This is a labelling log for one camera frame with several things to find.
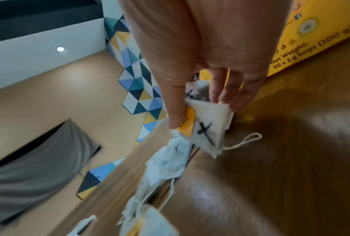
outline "black x mark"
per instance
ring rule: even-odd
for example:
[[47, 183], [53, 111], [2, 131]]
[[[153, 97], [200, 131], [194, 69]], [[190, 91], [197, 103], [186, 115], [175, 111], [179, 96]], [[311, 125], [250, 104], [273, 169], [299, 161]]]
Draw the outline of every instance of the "black x mark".
[[185, 98], [193, 99], [193, 95], [190, 95], [192, 93], [193, 89], [191, 89], [188, 93], [185, 93]]
[[211, 145], [215, 146], [214, 142], [212, 141], [210, 136], [207, 134], [207, 130], [211, 127], [212, 122], [207, 127], [204, 126], [203, 122], [200, 122], [199, 125], [201, 126], [201, 129], [197, 131], [197, 134], [201, 135], [204, 133], [208, 141], [211, 143]]

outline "beige floor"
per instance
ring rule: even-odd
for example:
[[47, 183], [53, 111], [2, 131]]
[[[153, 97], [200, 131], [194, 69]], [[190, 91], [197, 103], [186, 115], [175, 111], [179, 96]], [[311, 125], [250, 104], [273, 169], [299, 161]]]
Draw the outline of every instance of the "beige floor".
[[131, 115], [122, 106], [122, 71], [104, 51], [0, 90], [0, 159], [69, 117], [103, 146], [82, 174], [14, 224], [0, 227], [0, 236], [46, 235], [80, 203], [75, 194], [82, 175], [133, 149], [145, 113]]

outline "dark ceiling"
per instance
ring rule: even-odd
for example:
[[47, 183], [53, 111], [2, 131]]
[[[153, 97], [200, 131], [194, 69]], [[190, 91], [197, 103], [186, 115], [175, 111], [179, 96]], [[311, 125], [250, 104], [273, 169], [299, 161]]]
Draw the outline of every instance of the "dark ceiling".
[[103, 18], [93, 0], [0, 1], [0, 41]]

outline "gray cloth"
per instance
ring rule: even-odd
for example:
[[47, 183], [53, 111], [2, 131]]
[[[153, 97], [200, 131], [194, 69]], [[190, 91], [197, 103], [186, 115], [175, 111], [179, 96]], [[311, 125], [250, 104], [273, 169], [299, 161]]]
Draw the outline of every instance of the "gray cloth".
[[62, 189], [98, 147], [67, 120], [40, 146], [0, 167], [0, 222]]

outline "ceiling light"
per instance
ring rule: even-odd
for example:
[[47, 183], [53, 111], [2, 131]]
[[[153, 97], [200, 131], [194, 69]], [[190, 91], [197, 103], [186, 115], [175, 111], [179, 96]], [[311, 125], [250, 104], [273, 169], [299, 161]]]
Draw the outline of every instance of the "ceiling light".
[[63, 47], [57, 47], [57, 51], [63, 52], [63, 51], [65, 51], [65, 49]]

